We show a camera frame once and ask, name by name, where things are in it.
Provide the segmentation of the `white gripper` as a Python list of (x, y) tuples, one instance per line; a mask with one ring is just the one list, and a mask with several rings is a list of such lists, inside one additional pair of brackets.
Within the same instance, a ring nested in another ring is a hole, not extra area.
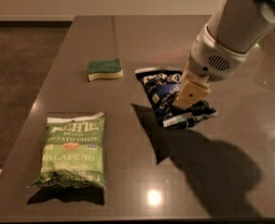
[(247, 53), (219, 45), (205, 25), (189, 52), (189, 69), (196, 75), (187, 75), (182, 79), (173, 105), (186, 110), (202, 100), (211, 92), (208, 79), (215, 82), (231, 77), (247, 57)]

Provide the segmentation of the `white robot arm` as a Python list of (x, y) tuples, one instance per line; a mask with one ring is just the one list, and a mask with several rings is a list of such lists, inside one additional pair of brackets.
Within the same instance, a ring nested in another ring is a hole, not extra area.
[(273, 30), (275, 0), (224, 0), (192, 44), (173, 105), (186, 110), (203, 99), (211, 82), (231, 77)]

